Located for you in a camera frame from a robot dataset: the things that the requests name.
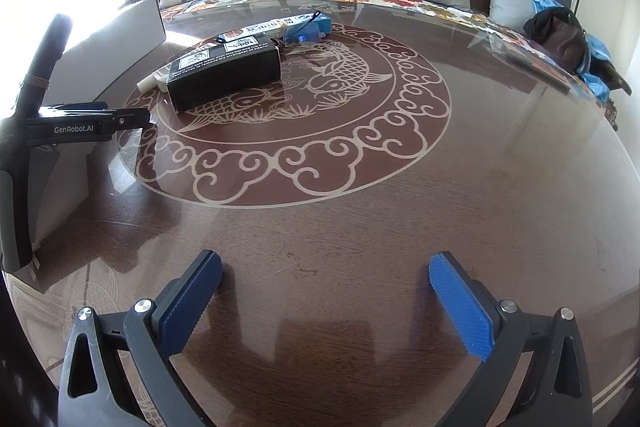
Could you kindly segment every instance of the silver screw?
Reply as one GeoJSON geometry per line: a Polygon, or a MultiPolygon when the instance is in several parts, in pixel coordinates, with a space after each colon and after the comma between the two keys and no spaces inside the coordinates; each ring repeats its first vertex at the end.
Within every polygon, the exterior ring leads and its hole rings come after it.
{"type": "Polygon", "coordinates": [[[502,301],[500,303],[500,308],[502,308],[502,311],[506,313],[514,313],[518,309],[516,303],[510,300],[502,301]]]}
{"type": "Polygon", "coordinates": [[[562,308],[560,310],[560,316],[564,318],[564,320],[570,321],[574,318],[574,312],[572,312],[569,308],[562,308]]]}
{"type": "Polygon", "coordinates": [[[133,309],[138,313],[149,311],[149,308],[151,308],[151,301],[149,299],[142,299],[141,301],[136,302],[136,305],[133,306],[133,309]]]}
{"type": "Polygon", "coordinates": [[[81,321],[85,321],[89,318],[89,315],[91,315],[91,308],[82,308],[79,312],[78,312],[78,318],[81,321]]]}

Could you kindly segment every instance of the blue gripper pad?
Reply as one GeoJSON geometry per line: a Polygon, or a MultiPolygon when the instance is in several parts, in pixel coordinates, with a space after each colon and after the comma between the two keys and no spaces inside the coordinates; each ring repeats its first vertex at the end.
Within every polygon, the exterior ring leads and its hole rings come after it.
{"type": "Polygon", "coordinates": [[[429,263],[429,280],[470,355],[484,362],[494,348],[494,327],[478,299],[443,253],[429,263]]]}
{"type": "Polygon", "coordinates": [[[203,250],[180,279],[164,287],[151,317],[164,359],[184,349],[221,280],[222,259],[212,250],[203,250]]]}

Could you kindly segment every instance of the black box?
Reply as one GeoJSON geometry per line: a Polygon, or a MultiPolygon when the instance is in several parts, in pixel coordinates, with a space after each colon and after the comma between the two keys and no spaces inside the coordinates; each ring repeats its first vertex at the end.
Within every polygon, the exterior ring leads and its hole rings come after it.
{"type": "Polygon", "coordinates": [[[171,63],[166,87],[178,112],[280,78],[278,48],[264,34],[207,46],[171,63]]]}

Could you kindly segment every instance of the blue cloth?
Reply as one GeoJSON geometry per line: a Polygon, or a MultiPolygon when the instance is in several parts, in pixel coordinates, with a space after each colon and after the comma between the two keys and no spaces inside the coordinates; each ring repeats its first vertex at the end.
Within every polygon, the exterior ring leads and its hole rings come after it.
{"type": "Polygon", "coordinates": [[[607,102],[607,100],[609,100],[609,87],[607,87],[599,76],[591,73],[583,73],[580,77],[598,100],[601,102],[607,102]]]}
{"type": "MultiPolygon", "coordinates": [[[[533,7],[536,13],[540,13],[547,8],[562,7],[562,5],[555,0],[533,0],[533,7]]],[[[589,73],[589,69],[591,68],[591,57],[613,63],[611,54],[600,39],[589,33],[585,33],[585,37],[589,46],[589,53],[584,55],[584,60],[578,67],[576,73],[580,75],[582,81],[589,87],[598,100],[607,102],[607,100],[609,100],[609,87],[607,87],[599,76],[589,73]]]]}
{"type": "Polygon", "coordinates": [[[558,1],[554,0],[533,0],[533,9],[536,13],[542,12],[542,10],[546,10],[547,8],[556,8],[562,7],[558,1]]]}
{"type": "Polygon", "coordinates": [[[611,64],[613,64],[613,61],[611,60],[611,54],[609,53],[607,47],[604,45],[604,42],[594,37],[590,33],[586,33],[585,36],[587,37],[587,43],[589,44],[589,52],[591,54],[591,57],[597,58],[599,60],[606,60],[607,62],[611,62],[611,64]]]}
{"type": "Polygon", "coordinates": [[[597,58],[598,60],[606,60],[607,62],[611,61],[611,54],[609,50],[604,45],[600,39],[594,37],[590,33],[585,33],[584,35],[587,39],[587,44],[589,46],[589,60],[585,60],[587,63],[585,68],[580,68],[578,73],[580,73],[581,79],[587,84],[587,87],[591,89],[591,92],[596,96],[598,100],[601,102],[607,102],[609,100],[609,87],[602,81],[599,76],[589,73],[589,68],[591,66],[591,57],[597,58]]]}

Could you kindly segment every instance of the wooden table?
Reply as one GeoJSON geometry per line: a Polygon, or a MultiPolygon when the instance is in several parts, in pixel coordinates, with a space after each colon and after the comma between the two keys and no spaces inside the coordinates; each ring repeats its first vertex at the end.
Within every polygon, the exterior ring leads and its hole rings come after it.
{"type": "MultiPolygon", "coordinates": [[[[204,10],[167,29],[205,39],[310,4],[204,10]]],[[[434,425],[478,364],[426,277],[450,250],[497,298],[575,312],[605,425],[640,352],[640,184],[615,132],[482,32],[324,8],[334,33],[288,54],[282,83],[176,116],[158,92],[135,94],[184,48],[167,44],[104,93],[150,107],[156,126],[82,156],[88,196],[37,253],[44,293],[9,278],[51,378],[79,307],[153,298],[211,248],[223,288],[172,360],[217,425],[434,425]]]]}

